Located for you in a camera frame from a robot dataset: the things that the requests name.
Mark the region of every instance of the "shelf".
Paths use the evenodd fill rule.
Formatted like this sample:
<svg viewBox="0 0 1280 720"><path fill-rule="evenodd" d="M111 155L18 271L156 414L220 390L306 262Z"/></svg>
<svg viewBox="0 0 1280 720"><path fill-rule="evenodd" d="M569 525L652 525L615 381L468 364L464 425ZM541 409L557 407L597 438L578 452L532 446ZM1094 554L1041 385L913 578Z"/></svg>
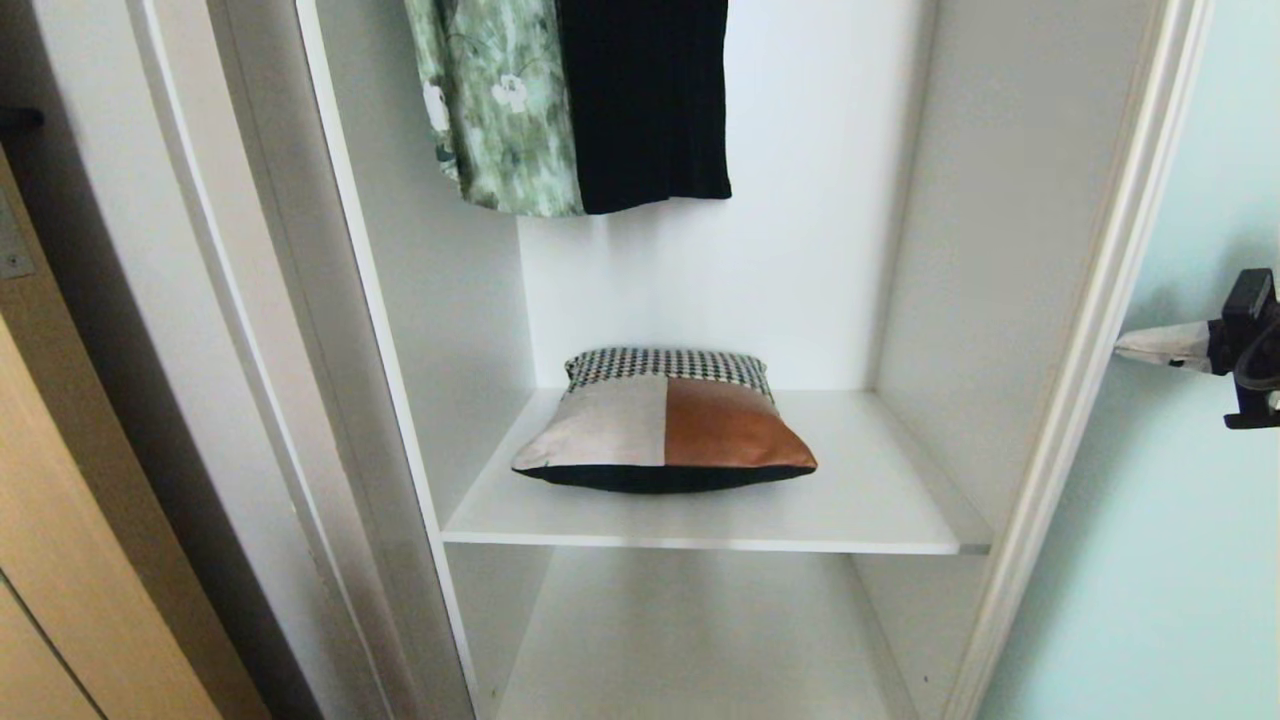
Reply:
<svg viewBox="0 0 1280 720"><path fill-rule="evenodd" d="M774 393L782 418L818 459L812 475L636 496L553 486L509 469L561 392L534 392L445 524L445 542L902 555L991 547L982 518L874 393Z"/></svg>
<svg viewBox="0 0 1280 720"><path fill-rule="evenodd" d="M847 557L559 548L499 720L888 720Z"/></svg>

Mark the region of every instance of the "closet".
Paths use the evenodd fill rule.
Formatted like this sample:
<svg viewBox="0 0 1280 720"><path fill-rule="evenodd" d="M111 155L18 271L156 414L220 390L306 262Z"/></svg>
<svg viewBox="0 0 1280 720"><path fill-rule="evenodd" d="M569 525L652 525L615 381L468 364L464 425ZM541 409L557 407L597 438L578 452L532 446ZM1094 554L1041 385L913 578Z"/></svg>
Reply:
<svg viewBox="0 0 1280 720"><path fill-rule="evenodd" d="M476 716L973 717L1206 4L732 0L733 197L568 219L457 197L401 0L297 6ZM607 345L760 357L819 470L689 496L512 473Z"/></svg>

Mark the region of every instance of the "wardrobe door frame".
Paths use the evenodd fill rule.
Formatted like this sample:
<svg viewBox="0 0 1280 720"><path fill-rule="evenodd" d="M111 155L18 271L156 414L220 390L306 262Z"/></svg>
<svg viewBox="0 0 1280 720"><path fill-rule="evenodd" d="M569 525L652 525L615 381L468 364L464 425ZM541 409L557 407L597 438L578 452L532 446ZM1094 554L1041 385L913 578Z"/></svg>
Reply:
<svg viewBox="0 0 1280 720"><path fill-rule="evenodd" d="M1152 23L1142 46L1140 65L1135 73L1124 129L1117 138L1116 160L1107 192L1108 202L1097 223L1091 279L1079 299L1068 354L1053 382L1052 400L1039 421L1033 459L1024 473L1010 524L997 538L987 564L978 618L950 693L943 714L946 720L972 720L977 716L1009 637L1137 279L1176 149L1212 4L1213 0L1156 0ZM314 23L308 27L306 10L308 6L314 10L314 4L300 0L302 35L307 42L307 51L312 53L312 45L319 38L314 37L316 33ZM189 12L159 13L152 9L148 22L152 23L154 32L160 36L197 37L202 45L215 45L214 31L207 19L204 23L193 22L191 15ZM250 338L257 348L257 352L252 354L252 363L262 377L278 375L280 372L278 363L282 359L310 357L306 370L294 366L289 372L294 375L306 375L305 379L308 378L307 382L315 387L324 386L334 369L325 366L314 352L308 355L303 333L297 332L297 327L312 323L314 319L308 318L308 310L300 304L297 288L288 286L287 273L279 269L271 240L264 232L271 224L266 214L278 210L274 205L278 200L268 200L266 188L261 188L264 196L260 197L259 190L252 183L230 186L223 182L228 174L242 178L252 176L248 167L251 160L244 152L225 152L228 138L237 138L242 145L248 145L241 138L241 127L237 124L230 102L216 97L212 102L200 102L201 97L207 99L210 94L225 94L225 87L207 88L209 78L225 79L223 65L216 56L209 56L207 53L189 53L189 47L183 47L186 53L180 59L170 58L163 42L156 42L147 50L152 54L154 61L164 69L166 79L164 87L157 87L155 92L168 97L168 102L175 108L198 105L201 113L198 122L195 123L189 122L192 119L189 113L170 114L173 131L182 138L180 143L175 143L172 149L174 163L182 164L189 172L192 192L198 195L210 217L216 217L219 220L234 218L233 227L250 228L251 241L242 238L238 242L229 242L233 231L225 227L221 232L212 233L210 238L219 258L219 263L210 264L210 274L229 288L239 307L229 322L238 323L237 332ZM223 47L221 51L234 53L234 49ZM244 67L262 60L244 54L238 59ZM312 64L320 59L312 53ZM332 113L333 109L326 109L324 97L320 97L319 108L311 108L308 111L326 119L325 113ZM330 150L333 150L337 186L340 190L344 182L349 182L349 167L343 168L338 161L343 155L340 147L319 149L325 158L329 158ZM201 158L219 158L219 163L201 164ZM291 172L305 172L305 168L271 167L270 170L271 182L285 186L291 182ZM219 192L207 192L206 188L211 186L218 186ZM264 210L265 205L273 209ZM274 265L276 272L260 272L255 264L261 263ZM351 268L343 268L344 272L355 266L355 259L351 258L349 263ZM246 278L252 278L253 287L248 287ZM270 299L282 297L292 299L293 306L289 313L294 323L293 331L262 332L265 325L261 322L255 323L255 318L271 316L276 322L287 319L273 314L279 311L278 307L265 306ZM367 310L367 301L361 292L349 292L348 301ZM361 332L367 333L370 328L362 328ZM308 415L306 410L314 410L315 397L276 396L274 402L278 411L271 420L285 437L302 437L308 433L320 436L329 433L329 437L333 437L330 423L348 420L330 418L326 421L324 418ZM385 418L385 414L392 411L389 400L380 405L379 402L371 401L370 407ZM300 462L315 461L306 456L305 447L294 450L298 452ZM362 637L387 638L392 641L392 651L366 639L364 660L383 678L384 692L404 693L408 698L404 702L412 703L415 697L440 693L440 687L421 687L408 667L403 651L396 650L402 638L398 635L388 589L380 582L367 585L366 580L370 579L367 570L360 568L360 560L371 557L372 550L369 530L361 523L355 500L351 498L355 474L349 468L334 469L332 457L324 459L324 462L329 464L328 474L300 474L298 482L305 495L315 498L338 488L342 489L339 493L342 497L328 505L315 502L300 505L298 512L306 514L316 528L317 539L325 550L317 560L329 564L339 585L370 588L360 598L352 598L349 593L343 593L343 597L357 625L365 630ZM433 543L438 542L439 538L433 538ZM428 579L433 588L439 591L434 571ZM447 650L456 660L456 648ZM461 675L444 678L443 692L451 696L461 693L465 697L466 688L461 683Z"/></svg>

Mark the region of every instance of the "pillow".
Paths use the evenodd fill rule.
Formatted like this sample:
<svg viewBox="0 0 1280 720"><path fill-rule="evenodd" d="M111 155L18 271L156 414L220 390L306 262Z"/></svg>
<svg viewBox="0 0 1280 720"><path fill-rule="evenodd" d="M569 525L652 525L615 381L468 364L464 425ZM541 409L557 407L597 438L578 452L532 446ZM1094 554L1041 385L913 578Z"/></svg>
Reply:
<svg viewBox="0 0 1280 720"><path fill-rule="evenodd" d="M570 360L547 429L512 469L557 484L701 492L818 468L778 416L764 363L701 350L608 347Z"/></svg>

